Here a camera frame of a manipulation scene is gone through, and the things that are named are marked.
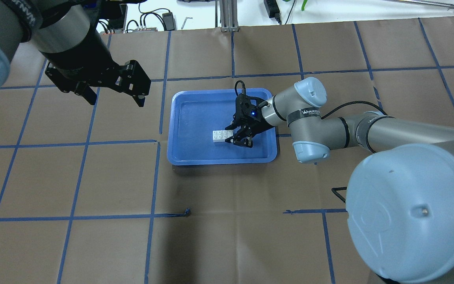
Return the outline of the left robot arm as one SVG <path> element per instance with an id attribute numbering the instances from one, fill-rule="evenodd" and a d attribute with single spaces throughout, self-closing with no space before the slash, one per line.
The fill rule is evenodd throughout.
<path id="1" fill-rule="evenodd" d="M 121 16 L 127 0 L 0 0 L 0 88 L 21 43 L 32 43 L 48 61 L 46 76 L 61 92 L 90 105 L 93 88 L 129 95 L 139 107 L 151 80 L 136 60 L 115 63 L 96 25 Z"/>

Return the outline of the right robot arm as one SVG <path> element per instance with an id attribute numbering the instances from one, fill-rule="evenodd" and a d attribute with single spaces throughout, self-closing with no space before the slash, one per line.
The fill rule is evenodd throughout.
<path id="1" fill-rule="evenodd" d="M 454 284 L 454 127 L 406 121 L 376 111 L 322 116 L 327 101 L 314 77 L 270 99 L 235 89 L 226 142 L 250 148 L 255 135 L 286 123 L 300 163 L 317 163 L 336 149 L 370 155 L 346 186 L 347 225 L 370 269 L 370 284 Z"/>

